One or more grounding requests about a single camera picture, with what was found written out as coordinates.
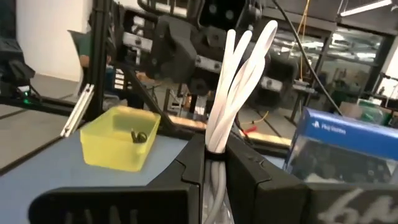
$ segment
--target playstation logo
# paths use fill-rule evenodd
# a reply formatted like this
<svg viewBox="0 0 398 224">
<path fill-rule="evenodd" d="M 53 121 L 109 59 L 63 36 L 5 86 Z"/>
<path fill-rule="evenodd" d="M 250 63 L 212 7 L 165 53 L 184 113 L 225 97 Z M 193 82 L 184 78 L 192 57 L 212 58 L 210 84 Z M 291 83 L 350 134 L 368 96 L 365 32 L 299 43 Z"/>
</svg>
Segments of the playstation logo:
<svg viewBox="0 0 398 224">
<path fill-rule="evenodd" d="M 315 121 L 314 123 L 312 123 L 312 126 L 313 126 L 314 128 L 319 128 L 319 122 L 318 122 L 318 121 Z"/>
</svg>

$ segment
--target blue box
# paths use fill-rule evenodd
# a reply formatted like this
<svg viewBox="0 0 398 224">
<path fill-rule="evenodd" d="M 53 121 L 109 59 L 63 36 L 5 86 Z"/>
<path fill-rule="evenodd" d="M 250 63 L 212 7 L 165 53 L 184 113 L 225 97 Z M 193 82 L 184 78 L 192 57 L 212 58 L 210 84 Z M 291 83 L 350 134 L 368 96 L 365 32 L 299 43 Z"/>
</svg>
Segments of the blue box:
<svg viewBox="0 0 398 224">
<path fill-rule="evenodd" d="M 398 130 L 304 109 L 285 169 L 308 182 L 398 183 Z"/>
</svg>

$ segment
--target blue table surface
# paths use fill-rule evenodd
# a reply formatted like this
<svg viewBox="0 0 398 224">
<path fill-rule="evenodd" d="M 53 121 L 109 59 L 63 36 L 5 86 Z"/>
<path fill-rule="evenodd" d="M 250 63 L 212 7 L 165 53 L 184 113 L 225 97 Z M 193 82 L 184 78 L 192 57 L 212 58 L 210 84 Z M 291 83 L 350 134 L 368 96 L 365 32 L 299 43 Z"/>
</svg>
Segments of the blue table surface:
<svg viewBox="0 0 398 224">
<path fill-rule="evenodd" d="M 186 143 L 157 136 L 142 170 L 124 172 L 85 164 L 77 131 L 0 177 L 0 222 L 28 224 L 27 210 L 31 201 L 59 187 L 146 185 L 173 161 Z M 278 167 L 284 162 L 266 158 Z"/>
</svg>

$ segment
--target translucent yellow bin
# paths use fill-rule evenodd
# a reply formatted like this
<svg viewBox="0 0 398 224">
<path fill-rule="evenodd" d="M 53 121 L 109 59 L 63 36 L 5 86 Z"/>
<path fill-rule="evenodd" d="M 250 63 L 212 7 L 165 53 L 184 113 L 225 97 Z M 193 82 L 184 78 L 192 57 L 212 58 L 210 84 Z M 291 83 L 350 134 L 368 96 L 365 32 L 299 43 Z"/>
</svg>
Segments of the translucent yellow bin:
<svg viewBox="0 0 398 224">
<path fill-rule="evenodd" d="M 160 115 L 116 106 L 83 127 L 80 141 L 87 164 L 140 171 L 155 141 Z M 131 130 L 147 134 L 145 143 L 133 143 Z"/>
</svg>

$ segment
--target concrete floor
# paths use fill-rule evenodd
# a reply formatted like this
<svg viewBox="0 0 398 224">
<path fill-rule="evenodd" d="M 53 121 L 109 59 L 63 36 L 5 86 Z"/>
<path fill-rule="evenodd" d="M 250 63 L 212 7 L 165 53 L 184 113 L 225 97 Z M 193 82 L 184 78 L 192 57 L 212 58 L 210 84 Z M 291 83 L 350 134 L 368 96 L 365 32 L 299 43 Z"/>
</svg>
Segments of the concrete floor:
<svg viewBox="0 0 398 224">
<path fill-rule="evenodd" d="M 36 75 L 32 79 L 32 85 L 40 94 L 52 98 L 71 95 L 76 88 L 75 82 L 42 75 Z M 155 93 L 159 100 L 159 106 L 162 108 L 165 88 L 158 87 Z M 75 101 L 72 96 L 65 100 Z M 0 105 L 0 117 L 20 110 L 21 108 Z M 239 120 L 242 123 L 250 122 L 261 119 L 261 115 L 249 108 L 243 108 L 239 112 Z M 284 115 L 290 116 L 290 111 L 280 109 L 269 113 L 266 118 L 267 122 L 256 124 L 257 131 L 283 138 L 292 138 L 295 127 L 284 118 Z M 0 119 L 0 169 L 57 137 L 66 121 L 67 117 L 38 111 L 22 111 L 14 116 Z M 250 126 L 250 124 L 243 125 L 243 128 Z"/>
</svg>

